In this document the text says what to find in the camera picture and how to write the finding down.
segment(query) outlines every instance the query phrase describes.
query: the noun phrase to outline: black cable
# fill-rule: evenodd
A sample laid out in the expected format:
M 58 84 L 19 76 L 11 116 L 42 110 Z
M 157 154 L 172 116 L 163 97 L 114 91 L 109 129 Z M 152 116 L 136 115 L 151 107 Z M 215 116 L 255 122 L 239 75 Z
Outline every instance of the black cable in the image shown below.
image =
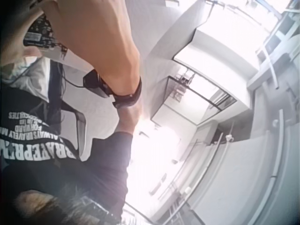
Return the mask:
M 64 78 L 64 80 L 65 80 L 66 82 L 68 82 L 69 84 L 71 84 L 72 86 L 74 86 L 74 87 L 76 87 L 76 88 L 85 88 L 84 86 L 78 86 L 78 85 L 76 85 L 76 84 L 70 82 L 70 81 L 66 78 L 66 74 L 65 74 L 65 69 L 64 69 L 64 67 L 62 67 L 62 73 L 61 73 L 61 75 L 62 75 L 62 77 Z

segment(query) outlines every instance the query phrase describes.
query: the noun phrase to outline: black wristband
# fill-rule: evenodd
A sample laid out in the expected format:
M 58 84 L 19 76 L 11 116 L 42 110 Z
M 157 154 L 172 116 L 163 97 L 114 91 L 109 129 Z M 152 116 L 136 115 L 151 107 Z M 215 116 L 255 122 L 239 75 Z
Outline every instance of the black wristband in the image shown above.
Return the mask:
M 117 109 L 133 106 L 139 100 L 139 98 L 141 96 L 141 92 L 142 92 L 142 80 L 140 78 L 140 82 L 139 82 L 134 94 L 119 96 L 119 95 L 112 93 L 114 100 L 115 100 L 113 102 L 113 106 Z
M 108 98 L 110 95 L 112 95 L 115 99 L 115 101 L 113 102 L 113 106 L 117 109 L 134 105 L 139 100 L 142 92 L 142 80 L 140 78 L 139 84 L 134 94 L 125 96 L 116 95 L 105 83 L 105 81 L 98 75 L 95 69 L 90 71 L 83 78 L 83 85 L 88 90 L 103 98 Z

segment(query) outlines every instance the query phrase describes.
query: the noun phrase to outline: person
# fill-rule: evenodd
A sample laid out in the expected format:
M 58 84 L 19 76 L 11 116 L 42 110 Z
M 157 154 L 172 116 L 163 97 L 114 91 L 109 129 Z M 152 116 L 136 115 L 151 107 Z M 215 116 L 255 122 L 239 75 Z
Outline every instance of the person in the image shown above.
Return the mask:
M 56 38 L 89 62 L 116 95 L 136 92 L 139 52 L 124 0 L 44 0 L 13 14 L 1 27 L 1 70 L 9 74 L 24 58 L 41 57 L 36 47 L 23 45 L 23 38 L 43 12 Z M 72 143 L 46 123 L 45 108 L 38 107 L 48 104 L 45 91 L 33 94 L 34 85 L 21 87 L 1 84 L 1 167 L 6 164 L 1 171 L 1 224 L 119 223 L 141 100 L 118 108 L 115 132 L 94 138 L 90 157 L 80 161 Z

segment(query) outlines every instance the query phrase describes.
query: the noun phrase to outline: black t-shirt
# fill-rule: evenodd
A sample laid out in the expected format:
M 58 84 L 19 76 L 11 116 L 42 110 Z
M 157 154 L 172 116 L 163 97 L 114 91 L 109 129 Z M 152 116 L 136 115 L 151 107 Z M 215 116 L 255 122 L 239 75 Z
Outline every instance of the black t-shirt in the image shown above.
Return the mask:
M 75 185 L 120 218 L 132 135 L 94 138 L 89 159 L 81 162 L 72 154 L 73 145 L 45 123 L 42 107 L 36 108 L 40 103 L 25 91 L 1 90 L 0 155 L 8 164 L 1 173 L 2 203 L 26 190 L 57 196 L 66 185 Z

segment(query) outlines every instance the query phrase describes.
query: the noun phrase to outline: hair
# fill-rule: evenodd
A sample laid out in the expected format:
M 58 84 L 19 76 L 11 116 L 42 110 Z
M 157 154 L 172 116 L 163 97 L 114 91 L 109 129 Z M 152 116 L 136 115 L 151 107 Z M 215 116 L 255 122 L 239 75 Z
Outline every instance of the hair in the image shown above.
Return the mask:
M 105 222 L 116 225 L 120 221 L 108 211 L 95 203 L 88 196 L 78 190 L 76 185 L 66 185 L 58 194 L 33 215 L 19 212 L 16 207 L 4 206 L 1 224 L 18 225 L 98 225 Z
M 88 217 L 87 207 L 82 203 L 63 202 L 59 198 L 49 201 L 29 218 L 23 218 L 27 225 L 96 225 Z

